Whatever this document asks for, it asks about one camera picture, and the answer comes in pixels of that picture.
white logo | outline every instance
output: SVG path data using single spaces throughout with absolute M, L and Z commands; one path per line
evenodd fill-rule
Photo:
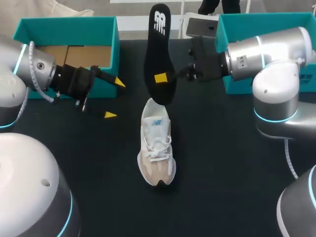
M 155 25 L 154 29 L 164 35 L 164 27 L 166 26 L 166 16 L 158 11 L 155 12 Z

black shoe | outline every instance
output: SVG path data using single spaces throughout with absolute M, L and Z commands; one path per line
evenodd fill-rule
M 208 2 L 206 0 L 203 0 L 202 4 L 199 7 L 197 12 L 200 15 L 206 15 L 207 16 L 208 14 L 211 14 L 214 11 L 212 11 L 212 9 L 210 9 Z

teal crate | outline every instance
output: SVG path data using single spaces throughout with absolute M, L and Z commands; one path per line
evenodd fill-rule
M 32 40 L 36 46 L 111 46 L 110 67 L 101 70 L 115 76 L 119 73 L 119 32 L 116 17 L 22 18 L 13 38 L 26 44 Z M 56 94 L 52 90 L 46 93 L 52 97 Z M 96 79 L 89 98 L 115 98 L 116 94 L 114 85 Z M 41 96 L 32 91 L 29 98 L 38 99 Z
M 217 26 L 216 50 L 224 52 L 231 42 L 299 26 L 309 32 L 316 50 L 316 19 L 311 13 L 224 14 Z M 251 80 L 233 81 L 231 76 L 223 78 L 228 94 L 252 93 Z M 301 69 L 300 82 L 301 92 L 316 91 L 316 63 Z

person's leg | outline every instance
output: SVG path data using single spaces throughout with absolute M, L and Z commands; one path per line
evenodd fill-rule
M 201 7 L 198 9 L 198 14 L 208 15 L 215 11 L 220 0 L 203 0 Z
M 239 0 L 222 0 L 223 13 L 240 13 Z

black tabletop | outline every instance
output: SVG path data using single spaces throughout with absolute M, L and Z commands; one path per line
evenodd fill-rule
M 189 40 L 171 40 L 176 69 L 190 62 L 189 47 Z M 116 118 L 79 114 L 70 100 L 56 106 L 31 100 L 14 129 L 55 155 L 79 204 L 82 236 L 280 237 L 277 199 L 294 181 L 283 142 L 262 137 L 251 96 L 228 96 L 221 81 L 178 81 L 167 107 L 176 177 L 166 190 L 145 182 L 137 164 L 141 112 L 149 98 L 145 50 L 144 40 L 121 41 L 119 77 L 126 95 L 90 101 Z M 298 175 L 316 163 L 314 146 L 289 145 Z

